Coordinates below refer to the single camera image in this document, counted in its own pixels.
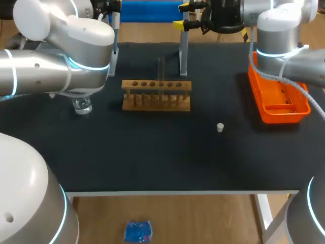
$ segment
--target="orange plastic tray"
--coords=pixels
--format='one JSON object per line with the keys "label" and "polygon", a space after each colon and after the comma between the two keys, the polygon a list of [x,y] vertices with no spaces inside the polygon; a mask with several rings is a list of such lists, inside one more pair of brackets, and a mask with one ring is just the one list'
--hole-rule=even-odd
{"label": "orange plastic tray", "polygon": [[[257,54],[253,54],[257,66]],[[308,99],[291,85],[266,80],[257,74],[251,65],[248,68],[249,81],[262,120],[267,124],[299,123],[310,113]],[[299,85],[307,90],[305,84]]]}

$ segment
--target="small white cap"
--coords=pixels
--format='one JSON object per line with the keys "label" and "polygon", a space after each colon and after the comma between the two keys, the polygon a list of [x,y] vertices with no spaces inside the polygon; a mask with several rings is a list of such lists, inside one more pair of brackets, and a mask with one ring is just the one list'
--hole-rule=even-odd
{"label": "small white cap", "polygon": [[223,127],[224,127],[223,123],[217,124],[217,130],[218,130],[218,132],[222,132]]}

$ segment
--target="silver cylinder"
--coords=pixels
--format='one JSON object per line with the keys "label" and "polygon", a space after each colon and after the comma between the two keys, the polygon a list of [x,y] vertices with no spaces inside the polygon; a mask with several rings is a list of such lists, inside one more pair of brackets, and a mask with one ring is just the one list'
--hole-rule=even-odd
{"label": "silver cylinder", "polygon": [[73,39],[69,36],[66,24],[53,16],[51,17],[51,33],[46,41],[64,51],[75,62],[93,68],[105,67],[110,62],[114,45],[113,43],[108,46],[92,45]]}
{"label": "silver cylinder", "polygon": [[99,88],[106,81],[107,69],[82,69],[61,55],[30,50],[7,52],[0,51],[0,96]]}
{"label": "silver cylinder", "polygon": [[[302,19],[301,23],[309,23],[310,16],[312,12],[312,8],[315,6],[312,5],[313,0],[302,0],[303,6],[301,8],[302,11]],[[273,7],[276,8],[281,4],[294,3],[295,0],[274,0]],[[271,9],[271,0],[243,0],[241,7],[241,16],[242,21],[245,24],[245,27],[251,27],[252,25],[256,25],[258,16],[264,12]]]}
{"label": "silver cylinder", "polygon": [[[279,75],[286,57],[266,57],[257,54],[258,69],[270,75]],[[283,70],[283,77],[325,88],[325,49],[301,50],[292,56]]]}
{"label": "silver cylinder", "polygon": [[243,0],[242,21],[246,27],[257,24],[258,16],[271,8],[271,0]]}
{"label": "silver cylinder", "polygon": [[48,186],[38,210],[23,228],[2,244],[76,244],[78,238],[76,212],[48,168]]}
{"label": "silver cylinder", "polygon": [[29,50],[10,50],[12,58],[0,51],[0,95],[43,93],[63,89],[68,74],[62,56]]}
{"label": "silver cylinder", "polygon": [[257,28],[257,48],[267,54],[288,53],[296,49],[299,41],[299,28],[281,32],[268,32]]}
{"label": "silver cylinder", "polygon": [[90,0],[40,0],[46,4],[57,5],[67,16],[78,15],[79,18],[93,18]]}
{"label": "silver cylinder", "polygon": [[286,212],[289,236],[294,244],[325,243],[325,174],[313,178],[291,201]]}

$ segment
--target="black table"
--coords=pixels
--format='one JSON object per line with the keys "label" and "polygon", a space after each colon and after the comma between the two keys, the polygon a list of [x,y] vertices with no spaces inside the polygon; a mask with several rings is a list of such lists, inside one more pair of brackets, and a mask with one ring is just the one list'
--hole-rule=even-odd
{"label": "black table", "polygon": [[[67,192],[306,185],[325,159],[325,123],[315,109],[299,125],[266,125],[247,77],[248,44],[190,44],[186,78],[178,47],[121,44],[116,76],[91,97],[91,114],[76,115],[66,97],[24,96],[0,103],[0,132],[38,150]],[[166,80],[192,81],[191,112],[122,111],[122,79],[157,79],[159,56]],[[308,88],[325,108],[322,89]]]}

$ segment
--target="white robotic arm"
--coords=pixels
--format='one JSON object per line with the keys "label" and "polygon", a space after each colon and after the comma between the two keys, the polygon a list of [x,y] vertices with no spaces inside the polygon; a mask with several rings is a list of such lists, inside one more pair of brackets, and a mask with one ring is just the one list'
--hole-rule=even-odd
{"label": "white robotic arm", "polygon": [[[91,7],[90,1],[78,1]],[[81,11],[73,0],[18,0],[14,20],[28,39],[45,40],[59,55],[30,50],[0,51],[0,96],[79,91],[102,87],[106,81],[114,31]]]}
{"label": "white robotic arm", "polygon": [[42,156],[0,133],[0,243],[76,244],[78,218]]}

